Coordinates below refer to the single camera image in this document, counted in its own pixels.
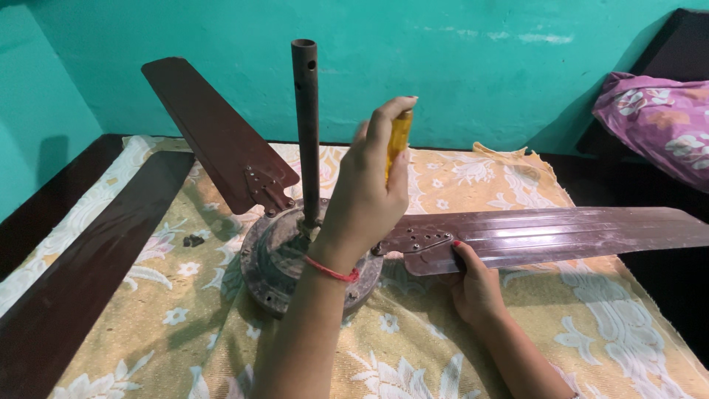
ceiling fan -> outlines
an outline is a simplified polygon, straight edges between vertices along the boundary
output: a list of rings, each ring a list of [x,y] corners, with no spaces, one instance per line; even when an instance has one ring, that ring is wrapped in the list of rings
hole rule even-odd
[[[184,58],[142,67],[226,204],[242,214],[256,204],[265,215],[248,231],[241,270],[254,299],[281,317],[304,265],[309,231],[328,208],[320,198],[318,56],[312,40],[291,42],[303,199],[284,188],[298,175]],[[709,246],[709,225],[671,208],[547,208],[406,215],[357,263],[344,315],[364,304],[376,286],[383,255],[403,253],[413,275],[459,271],[450,241],[468,243],[489,268],[563,261],[631,251]]]

ceiling fan blade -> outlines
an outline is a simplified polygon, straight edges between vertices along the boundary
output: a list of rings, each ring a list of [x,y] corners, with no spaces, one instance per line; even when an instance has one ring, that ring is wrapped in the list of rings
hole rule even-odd
[[[298,174],[187,60],[163,58],[140,70],[233,213],[261,204],[275,216],[293,207],[283,189]]]
[[[709,246],[709,225],[672,208],[546,208],[406,215],[375,247],[403,253],[413,275],[459,271],[452,240],[488,268],[654,249]]]

yellow screwdriver handle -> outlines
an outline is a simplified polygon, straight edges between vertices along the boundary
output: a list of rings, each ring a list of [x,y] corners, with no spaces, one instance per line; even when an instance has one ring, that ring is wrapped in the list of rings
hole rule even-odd
[[[407,109],[391,122],[391,137],[389,145],[386,147],[386,169],[384,177],[389,180],[389,168],[401,151],[406,149],[408,143],[408,132],[411,129],[413,110]]]

red thread bracelet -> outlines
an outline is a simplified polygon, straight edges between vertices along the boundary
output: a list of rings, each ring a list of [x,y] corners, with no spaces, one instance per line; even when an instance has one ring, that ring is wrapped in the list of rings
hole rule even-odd
[[[313,259],[310,258],[310,256],[306,256],[306,262],[310,266],[313,266],[314,268],[318,269],[320,272],[329,275],[330,277],[337,278],[338,280],[344,281],[346,283],[356,283],[357,281],[359,281],[359,270],[357,270],[357,268],[352,268],[352,272],[350,273],[350,275],[343,275],[326,268],[318,262],[315,262]]]

hand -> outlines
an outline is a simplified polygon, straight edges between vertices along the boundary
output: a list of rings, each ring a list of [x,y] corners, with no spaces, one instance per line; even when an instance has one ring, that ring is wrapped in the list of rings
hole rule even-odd
[[[388,182],[384,169],[391,121],[415,104],[416,97],[395,97],[360,124],[340,163],[323,226],[308,250],[314,261],[338,273],[349,272],[406,212],[408,151],[392,162]]]
[[[470,245],[455,241],[453,246],[465,261],[466,271],[442,275],[441,278],[450,286],[460,317],[478,329],[493,318],[506,315],[497,269],[488,269]]]

